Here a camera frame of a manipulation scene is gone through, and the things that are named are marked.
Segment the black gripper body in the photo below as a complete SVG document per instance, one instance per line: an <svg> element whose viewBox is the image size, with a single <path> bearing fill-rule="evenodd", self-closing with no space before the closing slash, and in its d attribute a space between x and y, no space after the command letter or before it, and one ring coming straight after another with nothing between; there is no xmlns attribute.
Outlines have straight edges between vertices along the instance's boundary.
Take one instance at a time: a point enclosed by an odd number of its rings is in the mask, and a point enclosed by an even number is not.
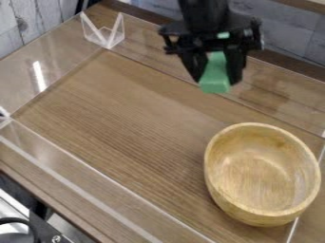
<svg viewBox="0 0 325 243"><path fill-rule="evenodd" d="M245 15L230 15L217 29L191 30L184 21L174 21L160 26L158 33L167 54L263 49L262 21Z"/></svg>

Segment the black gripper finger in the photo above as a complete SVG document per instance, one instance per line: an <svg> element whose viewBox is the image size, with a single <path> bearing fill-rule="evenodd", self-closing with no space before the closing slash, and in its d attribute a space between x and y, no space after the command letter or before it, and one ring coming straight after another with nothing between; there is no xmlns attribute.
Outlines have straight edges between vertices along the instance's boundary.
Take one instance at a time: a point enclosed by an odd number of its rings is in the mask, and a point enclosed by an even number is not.
<svg viewBox="0 0 325 243"><path fill-rule="evenodd" d="M246 68L246 53L241 49L226 49L226 71L230 85L235 85L242 80L242 71Z"/></svg>
<svg viewBox="0 0 325 243"><path fill-rule="evenodd" d="M192 80L198 83L203 75L208 58L204 52L184 52L180 55L182 63Z"/></svg>

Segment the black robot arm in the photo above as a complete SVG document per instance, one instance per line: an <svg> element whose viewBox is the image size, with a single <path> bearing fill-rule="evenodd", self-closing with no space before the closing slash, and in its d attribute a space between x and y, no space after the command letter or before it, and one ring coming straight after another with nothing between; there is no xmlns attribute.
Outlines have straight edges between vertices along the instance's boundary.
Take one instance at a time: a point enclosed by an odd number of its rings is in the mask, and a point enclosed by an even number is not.
<svg viewBox="0 0 325 243"><path fill-rule="evenodd" d="M263 49L262 20L234 12L229 0L178 0L183 19L162 25L164 53L176 55L211 93L242 81L247 53Z"/></svg>

